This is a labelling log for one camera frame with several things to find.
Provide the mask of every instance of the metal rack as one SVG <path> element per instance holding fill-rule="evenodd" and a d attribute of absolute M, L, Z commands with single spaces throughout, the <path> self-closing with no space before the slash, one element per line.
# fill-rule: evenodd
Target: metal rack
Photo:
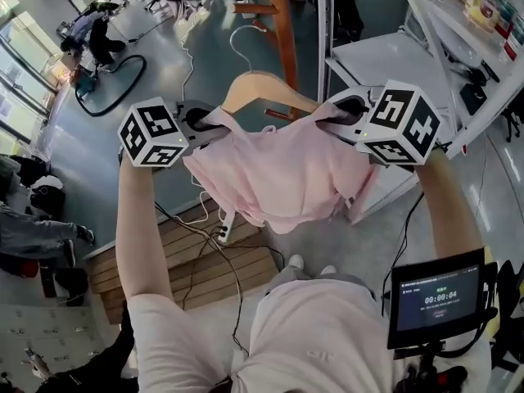
<path fill-rule="evenodd" d="M 416 7 L 413 7 L 413 0 L 408 1 L 413 12 L 415 12 L 415 15 L 419 17 L 421 13 L 416 10 Z M 422 6 L 423 16 L 427 16 L 428 12 L 438 16 L 452 30 L 465 38 L 465 40 L 485 59 L 488 64 L 498 62 L 498 57 L 496 56 L 497 53 L 494 51 L 493 46 L 490 43 L 484 42 L 482 36 L 477 34 L 477 32 L 468 25 L 465 19 L 460 17 L 462 12 L 457 10 L 452 2 L 435 3 L 429 0 L 418 1 L 422 2 L 422 5 L 419 5 L 418 9 Z M 337 60 L 337 57 L 333 52 L 333 8 L 334 0 L 318 0 L 318 102 L 320 103 L 325 102 L 328 98 L 331 70 L 335 71 L 348 87 L 355 85 L 355 79 L 340 63 L 340 60 Z M 467 146 L 478 137 L 524 87 L 524 54 L 521 54 L 513 65 L 502 66 L 501 64 L 497 64 L 493 70 L 505 71 L 506 75 L 503 77 L 500 77 L 499 75 L 501 80 L 496 88 L 494 84 L 490 84 L 491 92 L 488 99 L 471 118 L 469 123 L 464 125 L 453 136 L 451 140 L 452 143 L 448 150 L 449 157 L 454 157 L 459 154 L 464 146 Z M 392 173 L 395 173 L 395 169 L 397 168 L 391 167 L 385 170 L 391 170 Z M 393 187 L 384 197 L 382 197 L 382 199 L 380 199 L 380 201 L 368 206 L 368 208 L 363 211 L 360 218 L 363 218 L 392 202 L 394 199 L 412 188 L 417 181 L 418 178 L 416 174 L 411 175 L 398 186 Z"/>

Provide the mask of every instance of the floor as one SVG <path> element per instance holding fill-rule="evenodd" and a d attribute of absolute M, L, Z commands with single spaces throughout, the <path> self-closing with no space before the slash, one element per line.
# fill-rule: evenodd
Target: floor
<path fill-rule="evenodd" d="M 187 48 L 194 56 L 195 71 L 186 87 L 187 99 L 199 99 L 218 105 L 224 99 L 229 84 L 247 65 L 229 47 L 229 36 L 239 26 L 248 23 L 227 9 L 232 0 L 207 0 L 208 14 L 197 17 L 196 26 L 187 38 Z M 404 20 L 404 0 L 358 0 L 366 25 L 363 38 L 396 31 Z M 317 88 L 317 25 L 311 5 L 292 7 L 298 56 L 300 90 L 316 97 Z M 114 21 L 112 38 L 135 38 L 158 23 L 140 5 L 133 5 Z M 173 25 L 168 20 L 138 43 L 129 44 L 128 54 L 147 58 L 147 70 L 137 88 L 109 115 L 92 118 L 81 111 L 72 92 L 61 95 L 52 121 L 43 134 L 42 148 L 52 162 L 53 172 L 60 177 L 68 193 L 64 220 L 84 224 L 97 234 L 97 245 L 103 246 L 115 238 L 117 205 L 119 142 L 116 130 L 129 105 L 151 97 L 162 96 L 166 101 L 181 101 L 182 84 L 190 71 L 187 53 L 180 39 L 190 24 Z M 255 30 L 243 30 L 236 41 L 254 69 L 282 75 L 276 49 Z M 127 87 L 138 71 L 130 63 L 114 75 L 101 78 L 101 86 L 88 101 L 91 109 L 101 110 Z M 342 84 L 335 77 L 332 92 Z M 249 105 L 237 115 L 249 131 L 260 130 L 267 124 L 282 126 L 280 120 L 262 115 L 263 102 Z M 519 211 L 509 179 L 516 194 L 524 202 L 524 146 L 515 139 L 505 141 L 505 128 L 500 120 L 490 126 L 486 136 L 479 137 L 468 147 L 468 155 L 457 156 L 454 168 L 458 180 L 474 210 L 482 234 L 497 260 L 511 260 L 515 267 L 522 263 L 524 218 Z M 156 199 L 167 210 L 178 211 L 193 205 L 199 188 L 191 185 L 190 174 L 182 165 L 162 171 L 155 177 Z M 406 193 L 379 213 L 356 225 L 349 225 L 341 216 L 302 224 L 293 232 L 276 236 L 266 229 L 273 244 L 288 258 L 294 253 L 305 257 L 306 270 L 318 273 L 325 265 L 334 264 L 340 271 L 353 273 L 373 289 L 382 284 L 391 265 L 405 217 L 420 192 Z M 80 254 L 88 250 L 80 247 Z M 429 260 L 434 257 L 431 227 L 424 202 L 416 209 L 409 225 L 409 244 L 404 262 Z"/>

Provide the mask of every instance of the hanger hook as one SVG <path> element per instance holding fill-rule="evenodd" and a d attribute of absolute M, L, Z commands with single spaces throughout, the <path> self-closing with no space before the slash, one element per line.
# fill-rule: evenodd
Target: hanger hook
<path fill-rule="evenodd" d="M 238 51 L 235 46 L 233 45 L 233 37 L 235 36 L 235 33 L 238 32 L 240 29 L 245 29 L 245 28 L 253 28 L 253 29 L 257 29 L 259 30 L 260 32 L 267 32 L 268 30 L 267 29 L 262 29 L 262 28 L 259 28 L 258 26 L 254 26 L 254 25 L 242 25 L 242 26 L 239 26 L 238 28 L 236 28 L 233 33 L 231 34 L 231 36 L 229 37 L 229 45 L 231 45 L 231 49 L 233 51 L 235 51 L 239 56 L 241 56 L 244 60 L 246 60 L 247 62 L 247 65 L 249 66 L 249 71 L 253 71 L 253 69 L 251 68 L 251 62 L 249 61 L 249 59 L 244 55 L 242 54 L 240 51 Z"/>

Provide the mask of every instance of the white t-shirt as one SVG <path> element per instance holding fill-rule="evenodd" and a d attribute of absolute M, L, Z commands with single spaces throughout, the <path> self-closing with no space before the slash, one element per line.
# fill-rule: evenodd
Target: white t-shirt
<path fill-rule="evenodd" d="M 128 307 L 142 393 L 203 393 L 226 377 L 197 326 L 175 303 L 140 295 Z M 231 374 L 232 392 L 390 393 L 407 361 L 393 360 L 387 333 L 387 321 L 365 287 L 327 279 L 286 283 L 259 303 L 250 355 Z M 486 391 L 491 370 L 486 340 L 460 359 L 435 362 L 439 371 L 455 365 L 469 374 L 463 392 Z"/>

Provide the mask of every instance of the white sneaker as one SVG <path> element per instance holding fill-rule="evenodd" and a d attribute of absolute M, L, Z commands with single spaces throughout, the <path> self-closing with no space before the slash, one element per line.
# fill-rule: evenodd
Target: white sneaker
<path fill-rule="evenodd" d="M 337 273 L 337 268 L 335 268 L 333 265 L 328 265 L 322 270 L 320 275 L 326 275 L 326 273 Z"/>
<path fill-rule="evenodd" d="M 295 268 L 304 270 L 304 258 L 300 255 L 293 255 L 291 258 L 289 258 L 287 266 L 294 266 Z"/>

